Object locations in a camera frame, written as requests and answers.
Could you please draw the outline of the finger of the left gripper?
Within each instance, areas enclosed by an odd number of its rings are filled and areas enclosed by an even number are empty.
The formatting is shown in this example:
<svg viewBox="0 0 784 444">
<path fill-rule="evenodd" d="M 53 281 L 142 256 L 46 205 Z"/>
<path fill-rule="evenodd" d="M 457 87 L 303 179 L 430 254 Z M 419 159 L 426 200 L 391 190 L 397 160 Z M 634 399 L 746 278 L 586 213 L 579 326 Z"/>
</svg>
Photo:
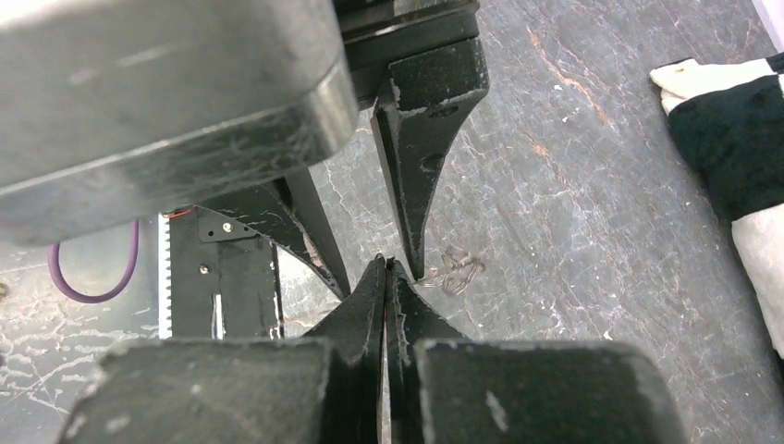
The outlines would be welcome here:
<svg viewBox="0 0 784 444">
<path fill-rule="evenodd" d="M 351 286 L 309 169 L 198 204 L 249 227 L 308 266 L 340 299 Z"/>
</svg>

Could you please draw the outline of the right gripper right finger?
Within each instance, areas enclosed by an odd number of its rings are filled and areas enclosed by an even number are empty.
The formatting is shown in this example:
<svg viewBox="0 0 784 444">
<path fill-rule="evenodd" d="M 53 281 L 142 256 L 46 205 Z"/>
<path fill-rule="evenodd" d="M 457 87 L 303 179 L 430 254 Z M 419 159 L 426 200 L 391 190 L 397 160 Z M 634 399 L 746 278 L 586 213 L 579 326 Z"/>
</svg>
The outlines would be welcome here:
<svg viewBox="0 0 784 444">
<path fill-rule="evenodd" d="M 610 340 L 466 338 L 386 263 L 396 443 L 683 443 L 665 379 Z"/>
</svg>

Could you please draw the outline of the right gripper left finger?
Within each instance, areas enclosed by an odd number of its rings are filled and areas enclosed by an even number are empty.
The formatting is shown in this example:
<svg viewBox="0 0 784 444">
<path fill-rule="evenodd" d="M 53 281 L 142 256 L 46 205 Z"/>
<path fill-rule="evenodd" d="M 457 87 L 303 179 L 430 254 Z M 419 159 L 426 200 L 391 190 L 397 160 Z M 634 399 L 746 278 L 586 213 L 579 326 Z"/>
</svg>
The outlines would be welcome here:
<svg viewBox="0 0 784 444">
<path fill-rule="evenodd" d="M 62 443 L 377 443 L 386 261 L 295 339 L 170 339 L 112 349 Z"/>
</svg>

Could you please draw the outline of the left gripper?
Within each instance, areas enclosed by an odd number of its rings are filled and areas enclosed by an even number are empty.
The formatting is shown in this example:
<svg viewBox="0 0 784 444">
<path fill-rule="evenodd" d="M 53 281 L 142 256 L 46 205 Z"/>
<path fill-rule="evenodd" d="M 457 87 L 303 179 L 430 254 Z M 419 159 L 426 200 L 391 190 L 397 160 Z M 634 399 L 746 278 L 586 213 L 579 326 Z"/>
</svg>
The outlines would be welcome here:
<svg viewBox="0 0 784 444">
<path fill-rule="evenodd" d="M 335 1 L 360 110 L 371 125 L 401 246 L 424 276 L 424 234 L 461 126 L 488 94 L 478 1 Z"/>
</svg>

